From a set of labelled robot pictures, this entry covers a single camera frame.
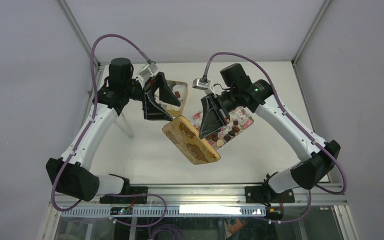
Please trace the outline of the silver tin lid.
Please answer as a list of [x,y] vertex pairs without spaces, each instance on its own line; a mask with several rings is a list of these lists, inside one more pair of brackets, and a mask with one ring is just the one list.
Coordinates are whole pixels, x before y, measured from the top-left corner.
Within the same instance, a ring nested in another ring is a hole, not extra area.
[[199,137],[198,130],[182,115],[167,123],[162,132],[193,165],[215,163],[221,159],[220,154],[207,140]]

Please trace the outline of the silver metal tongs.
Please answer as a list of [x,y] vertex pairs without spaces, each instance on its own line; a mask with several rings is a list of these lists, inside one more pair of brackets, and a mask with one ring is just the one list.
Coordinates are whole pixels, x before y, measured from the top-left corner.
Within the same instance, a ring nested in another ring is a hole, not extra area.
[[126,135],[130,140],[134,139],[133,129],[125,117],[124,113],[121,112],[118,118],[114,121],[114,124]]

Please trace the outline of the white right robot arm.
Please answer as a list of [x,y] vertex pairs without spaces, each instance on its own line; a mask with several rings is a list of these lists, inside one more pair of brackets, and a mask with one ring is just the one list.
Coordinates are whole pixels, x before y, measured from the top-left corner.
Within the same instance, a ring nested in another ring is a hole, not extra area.
[[286,190],[312,189],[334,167],[333,160],[339,155],[340,145],[335,140],[327,142],[302,126],[276,99],[273,87],[263,79],[252,82],[241,64],[227,66],[220,74],[227,85],[221,94],[214,93],[213,85],[205,76],[193,81],[193,88],[204,90],[206,94],[201,99],[199,137],[205,138],[227,126],[230,112],[236,108],[248,108],[269,123],[299,159],[299,163],[290,168],[266,176],[262,183],[263,198],[274,203]]

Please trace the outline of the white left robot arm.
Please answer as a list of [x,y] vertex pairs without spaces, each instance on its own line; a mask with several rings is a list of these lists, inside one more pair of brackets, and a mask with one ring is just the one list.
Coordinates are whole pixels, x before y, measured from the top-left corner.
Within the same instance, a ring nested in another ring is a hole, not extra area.
[[58,158],[50,158],[46,171],[52,182],[52,192],[81,201],[96,195],[111,194],[118,203],[125,203],[131,190],[119,176],[97,176],[90,172],[93,158],[107,131],[122,114],[129,101],[142,104],[143,118],[148,121],[172,121],[173,117],[161,102],[179,107],[181,102],[170,89],[165,74],[154,61],[134,77],[134,67],[128,58],[110,62],[104,84],[96,90],[87,120],[69,147]]

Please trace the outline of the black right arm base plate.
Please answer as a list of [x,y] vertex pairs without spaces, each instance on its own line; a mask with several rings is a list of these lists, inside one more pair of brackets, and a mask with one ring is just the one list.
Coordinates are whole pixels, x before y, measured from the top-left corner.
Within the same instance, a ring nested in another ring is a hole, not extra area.
[[244,196],[247,204],[254,203],[295,203],[295,195],[291,189],[285,190],[282,193],[275,193],[262,185],[245,186]]

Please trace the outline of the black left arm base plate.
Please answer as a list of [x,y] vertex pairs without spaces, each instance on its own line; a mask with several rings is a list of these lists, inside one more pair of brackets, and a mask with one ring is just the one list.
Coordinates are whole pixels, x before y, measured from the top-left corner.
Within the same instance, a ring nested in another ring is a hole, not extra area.
[[149,188],[147,186],[124,187],[121,193],[118,193],[121,196],[104,195],[100,197],[99,203],[129,205],[134,202],[134,204],[146,204],[148,197],[145,194],[148,192]]

